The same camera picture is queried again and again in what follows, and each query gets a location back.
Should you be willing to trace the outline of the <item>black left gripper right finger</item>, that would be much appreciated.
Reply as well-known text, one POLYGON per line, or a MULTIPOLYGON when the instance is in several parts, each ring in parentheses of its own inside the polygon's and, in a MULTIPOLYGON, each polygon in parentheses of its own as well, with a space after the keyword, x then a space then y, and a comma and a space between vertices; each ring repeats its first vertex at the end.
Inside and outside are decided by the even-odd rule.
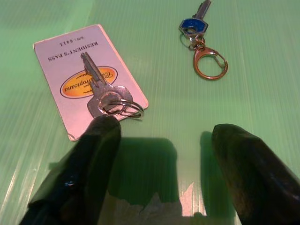
POLYGON ((211 140, 242 225, 300 225, 300 179, 260 137, 217 124, 211 140))

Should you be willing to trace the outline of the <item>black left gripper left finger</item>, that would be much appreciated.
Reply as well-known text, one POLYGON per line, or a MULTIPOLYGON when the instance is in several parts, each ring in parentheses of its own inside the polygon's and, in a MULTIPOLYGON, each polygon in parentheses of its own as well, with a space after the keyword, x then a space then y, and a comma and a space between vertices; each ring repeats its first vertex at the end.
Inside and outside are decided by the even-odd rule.
POLYGON ((93 119, 41 183, 20 225, 97 225, 120 139, 116 118, 93 119))

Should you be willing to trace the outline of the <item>silver key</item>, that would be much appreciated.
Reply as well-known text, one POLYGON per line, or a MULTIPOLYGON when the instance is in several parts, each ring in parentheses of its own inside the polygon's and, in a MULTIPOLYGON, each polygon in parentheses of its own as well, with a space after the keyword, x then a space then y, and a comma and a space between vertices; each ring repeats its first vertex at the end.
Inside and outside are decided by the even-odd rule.
POLYGON ((82 53, 81 58, 85 72, 91 75, 90 87, 93 97, 87 103, 87 108, 93 118, 123 113, 127 107, 121 105, 120 101, 133 99, 129 90, 124 86, 112 86, 107 82, 87 52, 82 53))

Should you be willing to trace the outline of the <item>white resident pass card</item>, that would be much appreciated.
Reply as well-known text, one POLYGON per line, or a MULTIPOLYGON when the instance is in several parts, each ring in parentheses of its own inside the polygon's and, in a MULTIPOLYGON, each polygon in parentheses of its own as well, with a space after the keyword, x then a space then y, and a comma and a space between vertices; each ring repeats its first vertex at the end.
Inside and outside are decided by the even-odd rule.
POLYGON ((33 47, 70 140, 79 139, 94 119, 87 108, 93 93, 91 75, 85 72, 81 58, 84 52, 89 54, 107 82, 126 87, 133 97, 120 101, 127 109, 114 118, 139 118, 148 108, 146 96, 101 25, 45 39, 33 47))

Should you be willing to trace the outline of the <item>blue-headed key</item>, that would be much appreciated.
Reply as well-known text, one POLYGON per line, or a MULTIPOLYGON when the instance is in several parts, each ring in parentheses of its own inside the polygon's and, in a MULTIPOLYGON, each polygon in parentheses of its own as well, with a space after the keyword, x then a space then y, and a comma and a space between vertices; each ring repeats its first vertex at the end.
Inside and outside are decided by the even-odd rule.
POLYGON ((179 31, 186 38, 195 38, 203 36, 208 28, 208 24, 204 21, 204 17, 210 7, 211 0, 202 2, 197 12, 190 18, 183 19, 179 25, 179 31))

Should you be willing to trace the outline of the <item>green corrugated plastic sheet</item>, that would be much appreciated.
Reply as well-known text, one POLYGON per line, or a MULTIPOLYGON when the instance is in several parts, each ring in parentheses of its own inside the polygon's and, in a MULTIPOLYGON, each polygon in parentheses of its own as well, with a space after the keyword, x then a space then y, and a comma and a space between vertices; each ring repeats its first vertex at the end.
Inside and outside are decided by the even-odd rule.
POLYGON ((18 225, 69 140, 35 55, 37 41, 101 24, 149 102, 121 122, 109 193, 159 194, 194 224, 240 225, 209 138, 219 123, 262 138, 300 178, 300 0, 212 0, 206 44, 228 61, 200 78, 179 32, 203 0, 0 0, 0 225, 18 225))

